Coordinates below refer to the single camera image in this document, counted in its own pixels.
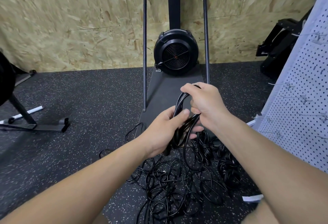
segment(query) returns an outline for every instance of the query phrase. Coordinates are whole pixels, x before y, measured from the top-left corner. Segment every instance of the fan grille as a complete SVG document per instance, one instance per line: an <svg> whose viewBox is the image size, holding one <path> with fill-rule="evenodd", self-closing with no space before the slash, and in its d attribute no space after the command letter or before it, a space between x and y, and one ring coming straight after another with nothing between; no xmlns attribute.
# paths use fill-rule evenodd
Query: fan grille
<svg viewBox="0 0 328 224"><path fill-rule="evenodd" d="M185 45L172 43L164 49L162 60L169 69L183 69L190 61L190 53Z"/></svg>

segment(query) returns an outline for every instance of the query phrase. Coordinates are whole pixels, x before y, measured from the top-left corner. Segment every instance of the person's left arm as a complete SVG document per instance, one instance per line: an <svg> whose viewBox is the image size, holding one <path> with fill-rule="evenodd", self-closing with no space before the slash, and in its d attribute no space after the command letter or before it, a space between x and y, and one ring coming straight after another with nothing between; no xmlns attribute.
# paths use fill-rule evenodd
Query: person's left arm
<svg viewBox="0 0 328 224"><path fill-rule="evenodd" d="M189 116L163 111L136 139L46 189L8 214L0 224L89 224L143 160L162 153Z"/></svg>

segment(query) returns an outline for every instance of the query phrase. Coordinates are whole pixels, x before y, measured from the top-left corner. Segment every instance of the person's right hand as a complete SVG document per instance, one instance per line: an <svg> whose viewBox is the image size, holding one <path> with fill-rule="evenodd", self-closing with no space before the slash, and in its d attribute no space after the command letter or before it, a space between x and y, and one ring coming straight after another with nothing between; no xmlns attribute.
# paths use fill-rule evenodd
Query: person's right hand
<svg viewBox="0 0 328 224"><path fill-rule="evenodd" d="M202 125L214 131L218 121L230 116L231 113L224 105L219 90L213 85L203 82L195 83L201 88L187 83L181 87L183 93L191 95L191 112L201 114L199 119Z"/></svg>

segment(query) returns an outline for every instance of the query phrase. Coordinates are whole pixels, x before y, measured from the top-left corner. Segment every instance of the speckled floor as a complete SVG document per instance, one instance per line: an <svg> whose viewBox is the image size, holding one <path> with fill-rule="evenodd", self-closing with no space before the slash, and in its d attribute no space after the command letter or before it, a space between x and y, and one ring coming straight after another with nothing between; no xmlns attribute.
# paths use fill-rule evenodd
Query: speckled floor
<svg viewBox="0 0 328 224"><path fill-rule="evenodd" d="M262 109L273 87L259 72L259 65L211 65L211 83L219 88L228 109L245 122ZM39 73L16 87L14 93L27 109L45 107L33 114L38 122L56 123L69 116L72 125L64 134L0 132L0 219L92 163L103 148L124 144L125 134L138 123L141 113L141 75L141 68ZM15 114L8 102L0 107L0 119ZM240 223L254 208L240 196L257 192L244 174L241 189L223 207L206 205L198 218L182 222ZM125 184L104 213L111 223L134 223L143 201L144 193L137 185Z"/></svg>

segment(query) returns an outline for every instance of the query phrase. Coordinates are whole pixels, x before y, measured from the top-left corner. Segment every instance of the forearm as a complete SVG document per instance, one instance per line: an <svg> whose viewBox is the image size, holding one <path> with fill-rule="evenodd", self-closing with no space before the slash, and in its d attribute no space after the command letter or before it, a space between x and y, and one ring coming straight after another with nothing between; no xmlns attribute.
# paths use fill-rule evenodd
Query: forearm
<svg viewBox="0 0 328 224"><path fill-rule="evenodd" d="M146 159L147 148L137 138L65 178L0 221L4 223L91 223L115 191Z"/></svg>
<svg viewBox="0 0 328 224"><path fill-rule="evenodd" d="M328 175L229 115L215 135L258 185L281 223L326 223Z"/></svg>

